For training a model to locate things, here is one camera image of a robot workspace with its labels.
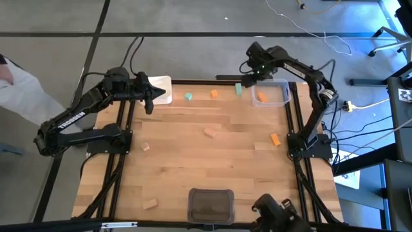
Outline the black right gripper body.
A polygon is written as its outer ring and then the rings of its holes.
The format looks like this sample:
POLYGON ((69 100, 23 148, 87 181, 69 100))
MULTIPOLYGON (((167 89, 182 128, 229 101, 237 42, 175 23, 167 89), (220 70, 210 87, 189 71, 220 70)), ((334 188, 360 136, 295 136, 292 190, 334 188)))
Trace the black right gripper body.
POLYGON ((271 73, 274 72, 273 62, 273 59, 269 59, 266 61, 249 59, 248 66, 251 68, 251 71, 248 74, 248 77, 254 81, 270 79, 271 73))

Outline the white paper sheet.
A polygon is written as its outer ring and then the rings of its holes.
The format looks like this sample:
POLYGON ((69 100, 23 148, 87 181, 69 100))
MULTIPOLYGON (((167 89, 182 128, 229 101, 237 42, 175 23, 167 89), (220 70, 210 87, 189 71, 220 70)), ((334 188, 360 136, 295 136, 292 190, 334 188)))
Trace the white paper sheet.
MULTIPOLYGON (((339 151, 339 161, 346 161, 351 158, 358 157, 357 154, 351 154, 350 152, 347 151, 339 151)), ((360 187, 360 171, 354 171, 351 173, 343 174, 340 176, 334 177, 334 182, 336 184, 340 184, 342 186, 346 186, 352 189, 359 189, 360 187)))

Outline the grey office chair base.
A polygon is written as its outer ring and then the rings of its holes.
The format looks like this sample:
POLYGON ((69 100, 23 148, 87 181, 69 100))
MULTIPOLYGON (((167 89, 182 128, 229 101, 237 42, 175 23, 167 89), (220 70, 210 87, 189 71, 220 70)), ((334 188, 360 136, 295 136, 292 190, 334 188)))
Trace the grey office chair base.
POLYGON ((390 34, 397 40, 397 42, 387 44, 385 46, 376 47, 369 52, 368 56, 374 57, 378 51, 398 48, 398 53, 402 53, 403 50, 406 51, 406 59, 407 62, 410 63, 412 61, 412 37, 410 37, 409 35, 400 34, 392 29, 383 26, 372 35, 372 38, 379 37, 383 34, 383 32, 390 34))

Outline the black floor bar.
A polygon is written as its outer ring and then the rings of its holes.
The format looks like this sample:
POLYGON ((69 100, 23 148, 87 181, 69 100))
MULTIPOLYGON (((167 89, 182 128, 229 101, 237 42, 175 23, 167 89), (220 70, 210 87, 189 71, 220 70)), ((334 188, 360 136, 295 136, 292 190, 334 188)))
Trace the black floor bar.
POLYGON ((388 82, 386 79, 350 79, 349 84, 351 86, 386 86, 388 82))

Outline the silver bracket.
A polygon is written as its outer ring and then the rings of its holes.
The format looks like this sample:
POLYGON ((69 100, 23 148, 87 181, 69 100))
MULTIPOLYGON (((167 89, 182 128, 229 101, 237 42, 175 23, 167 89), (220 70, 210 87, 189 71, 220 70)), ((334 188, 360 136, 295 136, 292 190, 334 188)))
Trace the silver bracket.
POLYGON ((105 222, 102 223, 101 229, 115 229, 125 227, 137 227, 138 222, 105 222))

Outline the black white fiducial tag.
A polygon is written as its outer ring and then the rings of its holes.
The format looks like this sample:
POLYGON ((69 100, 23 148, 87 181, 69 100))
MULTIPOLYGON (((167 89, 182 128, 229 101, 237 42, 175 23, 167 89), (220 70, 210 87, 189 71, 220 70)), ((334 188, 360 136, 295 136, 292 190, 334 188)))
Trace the black white fiducial tag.
POLYGON ((412 102, 412 90, 398 89, 398 99, 404 102, 412 102))

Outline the black diagonal beam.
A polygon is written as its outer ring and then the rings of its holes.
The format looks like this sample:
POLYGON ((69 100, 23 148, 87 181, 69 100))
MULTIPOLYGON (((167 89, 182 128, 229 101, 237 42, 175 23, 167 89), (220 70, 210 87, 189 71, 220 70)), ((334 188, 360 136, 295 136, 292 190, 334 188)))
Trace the black diagonal beam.
POLYGON ((360 169, 383 163, 384 160, 397 160, 397 145, 395 143, 365 153, 358 157, 349 158, 332 166, 333 176, 345 175, 360 169))

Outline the black aluminium table frame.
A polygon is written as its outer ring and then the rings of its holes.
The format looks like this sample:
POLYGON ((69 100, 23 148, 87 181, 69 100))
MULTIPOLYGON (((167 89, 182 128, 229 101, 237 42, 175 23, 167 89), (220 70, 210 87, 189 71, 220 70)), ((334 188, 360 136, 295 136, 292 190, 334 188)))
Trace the black aluminium table frame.
POLYGON ((221 81, 177 80, 173 101, 157 106, 152 115, 135 106, 133 141, 126 155, 116 220, 187 222, 189 191, 230 189, 237 222, 258 214, 253 203, 263 194, 299 205, 294 165, 287 157, 287 133, 306 122, 312 103, 306 84, 292 86, 297 97, 281 107, 255 107, 250 89, 236 95, 234 84, 221 81), (218 96, 211 97, 217 90, 218 96), (191 93, 187 101, 185 94, 191 93), (206 136, 205 128, 216 131, 206 136), (273 145, 276 133, 281 144, 273 145), (150 149, 144 151, 143 143, 150 149), (156 198, 158 205, 143 210, 156 198))

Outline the white plastic bin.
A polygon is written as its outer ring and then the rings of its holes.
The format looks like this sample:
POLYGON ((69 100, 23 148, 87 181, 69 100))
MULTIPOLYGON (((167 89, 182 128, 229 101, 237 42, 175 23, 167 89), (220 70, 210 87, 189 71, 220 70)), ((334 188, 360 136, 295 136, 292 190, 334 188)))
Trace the white plastic bin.
POLYGON ((173 101, 172 83, 171 77, 168 75, 164 76, 152 76, 148 77, 150 84, 156 88, 165 90, 165 93, 161 96, 153 99, 154 105, 170 104, 173 101))

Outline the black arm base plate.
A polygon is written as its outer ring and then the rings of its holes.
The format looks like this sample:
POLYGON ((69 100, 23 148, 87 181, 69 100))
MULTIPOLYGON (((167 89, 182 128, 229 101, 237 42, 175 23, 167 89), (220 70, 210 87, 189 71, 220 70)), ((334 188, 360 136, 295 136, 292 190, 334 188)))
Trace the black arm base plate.
POLYGON ((317 134, 311 141, 306 142, 297 133, 287 135, 288 154, 292 158, 322 158, 332 157, 330 140, 325 134, 317 134))
POLYGON ((129 153, 133 131, 123 130, 120 140, 109 142, 108 140, 98 140, 88 144, 87 152, 90 154, 107 153, 107 154, 124 154, 129 153))

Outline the person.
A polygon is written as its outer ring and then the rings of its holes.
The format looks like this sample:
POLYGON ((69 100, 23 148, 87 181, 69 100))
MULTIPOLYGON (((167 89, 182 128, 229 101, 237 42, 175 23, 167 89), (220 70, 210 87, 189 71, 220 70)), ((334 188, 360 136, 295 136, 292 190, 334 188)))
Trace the person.
POLYGON ((64 111, 64 107, 43 90, 38 78, 2 54, 0 107, 38 126, 64 111))

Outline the grey side desk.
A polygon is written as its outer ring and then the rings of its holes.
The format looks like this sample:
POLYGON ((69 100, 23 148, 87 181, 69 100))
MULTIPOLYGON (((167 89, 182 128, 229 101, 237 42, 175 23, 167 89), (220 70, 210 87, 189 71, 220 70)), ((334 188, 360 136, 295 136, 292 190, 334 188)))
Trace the grey side desk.
POLYGON ((398 99, 398 89, 412 90, 412 62, 387 78, 398 159, 412 163, 412 102, 398 99))

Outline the grey cabinet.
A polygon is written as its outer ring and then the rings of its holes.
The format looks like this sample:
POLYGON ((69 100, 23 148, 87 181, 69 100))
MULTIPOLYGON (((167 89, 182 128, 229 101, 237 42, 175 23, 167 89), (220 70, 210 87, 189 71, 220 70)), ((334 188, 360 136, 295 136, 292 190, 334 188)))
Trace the grey cabinet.
POLYGON ((412 232, 412 164, 384 161, 391 229, 412 232))

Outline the black crossbeam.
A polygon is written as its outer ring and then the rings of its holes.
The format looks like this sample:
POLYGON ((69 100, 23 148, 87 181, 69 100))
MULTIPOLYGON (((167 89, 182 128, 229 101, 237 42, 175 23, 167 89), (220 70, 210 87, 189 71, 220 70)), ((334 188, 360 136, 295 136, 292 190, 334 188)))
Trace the black crossbeam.
POLYGON ((48 222, 30 222, 24 224, 0 225, 0 232, 84 232, 100 230, 105 222, 138 222, 137 227, 164 227, 199 229, 201 231, 214 231, 217 229, 246 229, 249 230, 249 223, 233 223, 230 225, 219 224, 193 224, 189 222, 161 222, 150 220, 120 220, 112 221, 109 218, 73 218, 70 220, 58 220, 48 222))

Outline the blue floor object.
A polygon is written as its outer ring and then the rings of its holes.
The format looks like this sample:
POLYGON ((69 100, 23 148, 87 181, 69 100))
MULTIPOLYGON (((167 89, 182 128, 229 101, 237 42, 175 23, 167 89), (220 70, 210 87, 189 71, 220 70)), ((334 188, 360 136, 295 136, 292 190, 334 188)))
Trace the blue floor object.
POLYGON ((0 153, 13 153, 16 155, 24 155, 24 150, 16 146, 0 142, 0 153))

